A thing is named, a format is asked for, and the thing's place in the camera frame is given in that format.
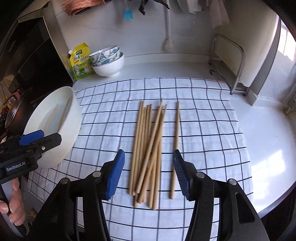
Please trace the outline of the person's left hand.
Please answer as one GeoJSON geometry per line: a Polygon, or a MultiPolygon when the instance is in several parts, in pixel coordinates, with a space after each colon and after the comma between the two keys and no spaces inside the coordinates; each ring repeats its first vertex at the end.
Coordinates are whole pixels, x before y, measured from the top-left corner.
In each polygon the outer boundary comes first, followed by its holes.
{"type": "Polygon", "coordinates": [[[15,226],[20,226],[24,223],[26,219],[26,213],[24,210],[24,204],[22,201],[22,194],[18,178],[11,180],[11,186],[13,191],[9,205],[1,200],[1,214],[8,214],[8,211],[10,211],[10,222],[13,223],[15,226]]]}

